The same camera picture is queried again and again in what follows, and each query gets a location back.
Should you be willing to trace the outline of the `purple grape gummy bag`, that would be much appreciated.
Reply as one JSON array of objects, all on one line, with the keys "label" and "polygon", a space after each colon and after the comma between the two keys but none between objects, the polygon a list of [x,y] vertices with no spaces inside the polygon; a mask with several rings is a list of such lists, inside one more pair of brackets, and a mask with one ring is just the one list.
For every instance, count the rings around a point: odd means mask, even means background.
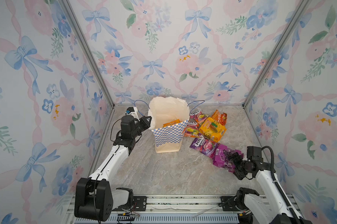
[{"label": "purple grape gummy bag", "polygon": [[235,165],[232,159],[235,156],[243,159],[244,154],[240,150],[234,150],[223,144],[219,144],[213,157],[213,165],[233,173],[235,171]]}]

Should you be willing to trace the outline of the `yellow mango gummy bag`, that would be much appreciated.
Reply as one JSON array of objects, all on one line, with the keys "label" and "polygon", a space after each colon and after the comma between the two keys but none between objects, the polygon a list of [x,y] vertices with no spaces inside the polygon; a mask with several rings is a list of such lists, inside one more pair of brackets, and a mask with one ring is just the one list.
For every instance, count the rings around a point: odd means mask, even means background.
[{"label": "yellow mango gummy bag", "polygon": [[170,127],[170,126],[174,126],[174,125],[177,125],[177,124],[180,124],[180,120],[179,119],[176,119],[174,121],[171,121],[169,123],[166,123],[166,124],[163,124],[163,127]]},{"label": "yellow mango gummy bag", "polygon": [[226,132],[226,127],[221,125],[218,121],[208,117],[200,126],[199,132],[206,138],[219,142]]}]

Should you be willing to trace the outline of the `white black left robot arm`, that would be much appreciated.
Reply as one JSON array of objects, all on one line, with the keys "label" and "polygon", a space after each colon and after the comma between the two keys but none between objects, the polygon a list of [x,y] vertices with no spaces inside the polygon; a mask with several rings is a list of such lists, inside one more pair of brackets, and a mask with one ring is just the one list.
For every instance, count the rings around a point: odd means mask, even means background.
[{"label": "white black left robot arm", "polygon": [[131,211],[134,208],[132,189],[111,189],[111,182],[120,166],[130,156],[142,133],[150,128],[152,117],[125,115],[116,134],[112,149],[104,162],[87,178],[76,184],[74,215],[77,218],[105,222],[114,209]]}]

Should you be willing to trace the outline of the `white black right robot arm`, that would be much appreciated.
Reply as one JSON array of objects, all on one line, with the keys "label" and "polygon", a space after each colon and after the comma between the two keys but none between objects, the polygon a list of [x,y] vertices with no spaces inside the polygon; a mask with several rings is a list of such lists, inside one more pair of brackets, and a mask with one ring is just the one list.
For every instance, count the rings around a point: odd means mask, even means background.
[{"label": "white black right robot arm", "polygon": [[260,194],[253,189],[241,187],[235,196],[222,200],[218,205],[222,208],[236,209],[251,213],[260,224],[310,224],[292,205],[288,195],[283,190],[274,169],[273,149],[270,146],[247,147],[247,159],[238,152],[224,151],[225,161],[234,168],[233,174],[238,180],[243,180],[248,174],[260,184],[268,200],[265,205]]}]

